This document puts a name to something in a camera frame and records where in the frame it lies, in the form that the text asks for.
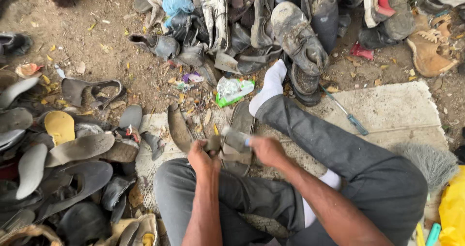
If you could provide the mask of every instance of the yellow insole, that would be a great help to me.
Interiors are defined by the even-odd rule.
[[[72,141],[74,135],[74,120],[71,115],[62,111],[49,112],[44,119],[45,130],[52,136],[55,146]]]

